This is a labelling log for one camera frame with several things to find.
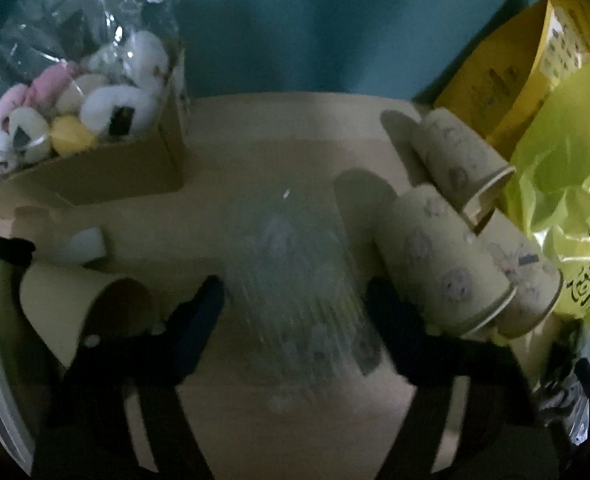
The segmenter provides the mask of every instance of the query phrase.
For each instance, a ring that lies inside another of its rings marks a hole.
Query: yellow plastic bag
[[[434,103],[509,159],[550,91],[590,62],[590,1],[539,0],[485,38]]]
[[[511,164],[508,216],[564,273],[555,311],[590,326],[590,65],[552,92]]]

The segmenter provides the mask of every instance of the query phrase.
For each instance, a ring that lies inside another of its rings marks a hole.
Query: transparent plastic wrapper
[[[233,308],[254,334],[252,367],[305,396],[342,374],[373,371],[380,339],[340,231],[293,197],[268,201],[252,215],[225,279]]]
[[[590,328],[590,64],[552,92],[510,163],[507,215],[563,272],[556,313]]]
[[[183,59],[176,2],[17,1],[0,23],[0,179],[150,129]]]

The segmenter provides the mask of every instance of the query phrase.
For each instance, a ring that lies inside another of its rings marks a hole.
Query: cardboard box
[[[177,191],[184,183],[181,113],[168,86],[155,126],[136,140],[57,156],[0,182],[0,218],[22,207],[68,208]]]

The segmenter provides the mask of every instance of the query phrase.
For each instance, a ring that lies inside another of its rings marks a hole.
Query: blurry transparent object
[[[29,85],[51,65],[83,62],[100,48],[110,62],[107,56],[117,56],[139,30],[177,44],[177,1],[18,0],[0,23],[0,97],[16,84]]]
[[[552,92],[510,163],[507,214],[564,273],[555,311],[590,327],[590,65]]]
[[[348,368],[367,374],[379,364],[379,339],[368,331],[347,244],[292,195],[237,216],[244,227],[226,284],[252,334],[252,366],[304,388]]]
[[[550,92],[590,63],[590,1],[539,0],[468,57],[435,101],[504,158]]]

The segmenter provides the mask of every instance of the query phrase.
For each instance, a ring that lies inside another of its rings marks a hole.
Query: paper cup
[[[552,311],[564,284],[562,273],[498,210],[482,227],[479,239],[517,288],[514,299],[494,323],[504,337],[520,337]]]
[[[136,335],[158,319],[147,288],[122,276],[81,267],[33,263],[20,286],[22,310],[68,368],[81,338]]]
[[[442,195],[472,225],[494,207],[515,168],[446,108],[430,112],[411,144]]]
[[[399,295],[447,334],[474,332],[515,295],[484,245],[429,184],[393,202],[375,241]]]

